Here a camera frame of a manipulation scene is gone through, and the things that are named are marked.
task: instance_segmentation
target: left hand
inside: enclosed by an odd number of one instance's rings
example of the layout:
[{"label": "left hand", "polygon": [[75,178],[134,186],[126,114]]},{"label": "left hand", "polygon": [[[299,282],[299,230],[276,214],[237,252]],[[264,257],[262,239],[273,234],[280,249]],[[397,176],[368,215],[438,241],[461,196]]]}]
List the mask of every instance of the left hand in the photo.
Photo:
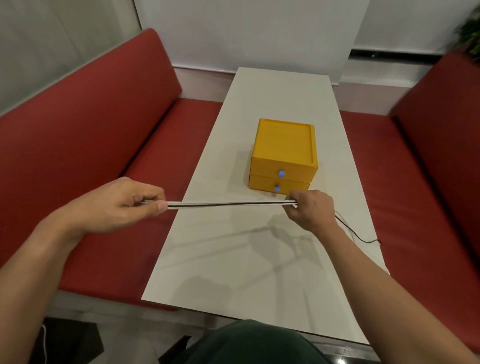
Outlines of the left hand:
[{"label": "left hand", "polygon": [[[146,199],[154,202],[139,205]],[[162,188],[121,177],[60,207],[38,228],[58,229],[65,239],[80,241],[87,233],[119,230],[167,208]]]}]

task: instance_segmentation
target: forearm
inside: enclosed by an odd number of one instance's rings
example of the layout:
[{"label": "forearm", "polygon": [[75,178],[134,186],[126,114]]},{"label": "forearm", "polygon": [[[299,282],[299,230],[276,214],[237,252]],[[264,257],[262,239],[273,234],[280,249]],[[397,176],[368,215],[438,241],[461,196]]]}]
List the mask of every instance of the forearm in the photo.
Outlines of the forearm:
[{"label": "forearm", "polygon": [[27,363],[75,243],[40,225],[0,270],[0,358]]},{"label": "forearm", "polygon": [[383,363],[477,363],[475,356],[341,228],[315,234],[352,311]]}]

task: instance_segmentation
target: table top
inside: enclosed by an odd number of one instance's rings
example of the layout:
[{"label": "table top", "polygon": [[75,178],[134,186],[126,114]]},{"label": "table top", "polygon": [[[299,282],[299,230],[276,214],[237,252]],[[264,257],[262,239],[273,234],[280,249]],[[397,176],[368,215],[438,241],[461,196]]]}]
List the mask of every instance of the table top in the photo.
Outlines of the table top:
[{"label": "table top", "polygon": [[[375,239],[327,76],[239,68],[183,201],[284,199],[248,188],[260,118],[315,126],[310,189],[330,194],[349,226]],[[386,270],[378,243],[355,243]],[[142,299],[367,342],[324,248],[279,206],[179,210]]]}]

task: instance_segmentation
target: yellow drawer unit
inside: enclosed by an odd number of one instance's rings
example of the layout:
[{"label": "yellow drawer unit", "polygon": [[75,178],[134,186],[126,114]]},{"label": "yellow drawer unit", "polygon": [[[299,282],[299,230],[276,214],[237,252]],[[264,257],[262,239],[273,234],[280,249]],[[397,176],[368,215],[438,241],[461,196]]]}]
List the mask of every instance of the yellow drawer unit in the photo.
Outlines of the yellow drawer unit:
[{"label": "yellow drawer unit", "polygon": [[289,181],[283,178],[270,178],[250,175],[248,186],[253,190],[289,194],[291,190],[308,190],[309,183]]},{"label": "yellow drawer unit", "polygon": [[[306,190],[317,170],[313,125],[260,119],[250,164],[250,188],[282,194],[288,194],[288,188]],[[260,182],[258,177],[268,177],[269,182]]]}]

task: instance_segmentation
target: hand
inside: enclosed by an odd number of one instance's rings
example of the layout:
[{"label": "hand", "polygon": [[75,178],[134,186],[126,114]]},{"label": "hand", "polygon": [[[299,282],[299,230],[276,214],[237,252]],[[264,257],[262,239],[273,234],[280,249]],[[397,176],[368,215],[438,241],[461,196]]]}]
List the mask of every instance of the hand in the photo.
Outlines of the hand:
[{"label": "hand", "polygon": [[297,200],[297,206],[283,206],[290,220],[315,235],[324,236],[339,226],[335,221],[333,199],[318,190],[292,190],[287,200]]},{"label": "hand", "polygon": [[[139,205],[148,199],[155,202]],[[90,191],[51,213],[39,227],[58,229],[65,239],[80,241],[91,232],[110,232],[166,211],[162,188],[119,178]]]}]

